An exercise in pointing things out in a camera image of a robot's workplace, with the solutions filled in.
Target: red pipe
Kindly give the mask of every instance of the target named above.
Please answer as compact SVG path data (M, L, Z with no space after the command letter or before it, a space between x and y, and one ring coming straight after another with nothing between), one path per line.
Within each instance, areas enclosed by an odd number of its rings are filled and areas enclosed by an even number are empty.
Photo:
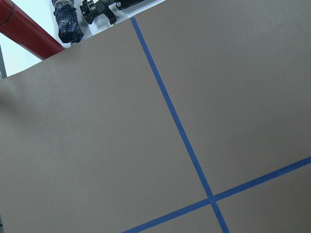
M61 44L11 0L0 0L0 33L41 60L64 50Z

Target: black mount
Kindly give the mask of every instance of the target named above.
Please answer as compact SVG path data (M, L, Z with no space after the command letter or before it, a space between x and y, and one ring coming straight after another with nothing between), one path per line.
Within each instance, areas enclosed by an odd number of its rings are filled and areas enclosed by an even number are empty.
M93 20L102 14L109 19L110 24L114 24L117 21L117 17L110 10L109 5L115 3L118 10L124 10L142 1L144 0L98 0L98 2L94 3L93 0L83 0L80 9L88 24L92 24Z

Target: umbrella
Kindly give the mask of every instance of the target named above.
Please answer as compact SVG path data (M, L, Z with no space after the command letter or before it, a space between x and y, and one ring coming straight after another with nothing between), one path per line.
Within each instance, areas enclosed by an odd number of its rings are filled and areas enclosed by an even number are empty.
M52 0L54 15L58 24L58 36L63 43L78 43L83 33L78 23L74 0Z

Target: folded umbrella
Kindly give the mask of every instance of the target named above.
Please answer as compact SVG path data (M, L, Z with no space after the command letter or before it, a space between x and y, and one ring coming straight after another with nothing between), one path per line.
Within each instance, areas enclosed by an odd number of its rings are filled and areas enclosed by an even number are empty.
M58 36L63 43L78 43L83 33L78 23L74 0L52 0L58 25Z

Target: blue painter's tape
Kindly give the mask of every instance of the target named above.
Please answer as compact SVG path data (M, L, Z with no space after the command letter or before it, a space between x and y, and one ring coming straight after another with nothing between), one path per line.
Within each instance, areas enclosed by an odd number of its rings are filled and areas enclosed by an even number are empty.
M124 231L123 233L138 233L138 232L144 231L146 229L149 229L151 227L154 227L156 225L159 225L161 223L169 221L169 220L171 220L173 218L177 218L179 216L182 216L184 214L187 214L189 212L192 212L194 210L197 210L197 209L202 208L204 206L207 206L209 204L210 204L210 201L208 199L199 201L197 203L194 203L192 205L184 207L184 208L182 208L180 210L174 211L174 212L172 212L170 214L164 215L162 217L158 217L158 218L156 218L156 219L154 219L152 221L146 222L146 223L144 223L142 225L139 225L137 227L134 227L132 229Z
M140 44L141 44L141 46L142 46L142 48L143 48L143 50L145 52L145 55L146 55L147 60L149 62L149 65L150 65L150 67L151 67L151 69L152 69L152 71L154 73L155 79L156 79L156 81L157 81L157 83L159 85L159 88L160 88L161 92L162 92L162 95L163 95L163 97L164 97L164 99L166 101L166 104L167 104L167 106L168 106L168 108L169 108L169 110L171 112L171 115L172 115L172 117L174 119L174 122L175 122L175 124L176 124L176 126L178 128L179 134L180 134L182 140L184 141L184 144L186 146L188 154L189 154L189 156L190 156L190 158L192 160L192 163L193 163L193 165L195 167L195 170L196 170L196 172L197 172L197 174L198 174L198 176L200 178L200 181L201 181L201 183L203 185L203 188L204 188L204 190L206 192L206 195L207 195L207 197L209 198L209 200L211 202L211 205L212 205L213 210L215 212L215 215L216 215L216 217L217 217L217 219L219 221L219 224L220 224L220 226L221 226L221 228L222 228L224 233L229 233L229 229L228 229L228 227L227 227L227 225L225 223L225 219L224 219L224 217L223 217L223 215L222 215L222 213L221 213L221 211L220 211L220 209L218 207L218 204L217 204L217 202L216 202L216 200L214 198L214 195L213 195L213 193L212 193L212 191L210 189L210 186L209 186L209 184L207 182L207 179L206 179L206 177L204 175L204 172L203 172L203 170L202 170L202 168L200 166L200 163L199 163L199 161L198 161L198 159L197 159L197 157L196 157L196 155L194 153L194 150L193 150L193 148L191 146L191 143L190 143L190 141L189 141L189 139L187 137L187 134L186 134L186 132L184 130L184 127L182 126L182 124L180 122L180 119L179 119L179 117L177 115L177 112L176 112L174 106L173 106L171 98L170 98L170 96L169 96L169 94L168 94L168 92L166 90L166 87L165 87L165 85L163 83L163 80L162 80L160 74L159 74L159 71L158 71L158 69L156 67L156 64L155 64L155 62L154 62L154 60L153 60L153 58L151 56L151 53L150 53L150 51L148 49L148 46L147 46L147 44L145 42L145 39L143 38L143 35L142 35L141 31L140 31L139 25L138 25L138 23L137 23L135 18L131 18L131 21L132 21L132 24L133 24L134 29L136 31L136 34L138 36L138 39L140 41Z
M215 199L217 201L219 201L221 199L230 197L230 196L232 196L234 194L237 194L239 192L242 192L242 191L244 191L246 189L252 188L254 186L257 186L259 184L267 182L267 181L269 181L271 179L277 178L279 176L285 175L286 173L289 173L291 171L297 170L297 169L299 169L299 168L301 168L303 166L309 165L309 164L311 164L311 157L308 157L306 159L300 160L300 161L298 161L298 162L296 162L294 164L288 165L288 166L286 166L284 168L281 168L281 169L279 169L277 171L271 172L271 173L269 173L267 175L258 177L257 179L254 179L252 181L249 181L249 182L246 182L246 183L241 184L239 186L236 186L234 188L231 188L231 189L229 189L227 191L224 191L224 192L222 192L220 194L217 194L217 195L215 195ZM199 202L197 202L195 204L192 204L192 205L187 206L185 208L182 208L180 210L174 211L174 212L172 212L170 214L164 215L164 216L159 217L159 218L157 218L155 220L152 220L150 222L144 223L144 224L142 224L140 226L134 227L134 228L132 228L130 230L125 231L124 233L138 233L138 232L144 231L144 230L146 230L148 228L154 227L156 225L159 225L161 223L164 223L164 222L169 221L171 219L174 219L176 217L182 216L182 215L187 214L187 213L189 213L191 211L195 211L195 210L197 210L199 208L202 208L204 206L207 206L209 204L211 204L211 201L209 199L205 199L205 200L199 201Z
M276 177L282 176L282 175L284 175L284 174L286 174L288 172L294 171L294 170L296 170L298 168L301 168L301 167L303 167L305 165L308 165L308 164L311 164L311 157L308 157L306 159L300 160L300 161L298 161L298 162L296 162L294 164L288 165L288 166L283 167L283 168L281 168L279 170L276 170L276 171L271 172L269 174L266 174L264 176L260 176L260 177L258 177L256 179L252 180L252 181L246 182L244 184L241 184L239 186L231 188L231 189L229 189L227 191L224 191L224 192L222 192L220 194L217 194L217 195L215 195L215 199L216 199L216 201L219 201L221 199L230 197L230 196L232 196L234 194L240 193L240 192L242 192L242 191L244 191L246 189L252 188L252 187L254 187L256 185L259 185L259 184L264 183L266 181L272 180L272 179L274 179Z

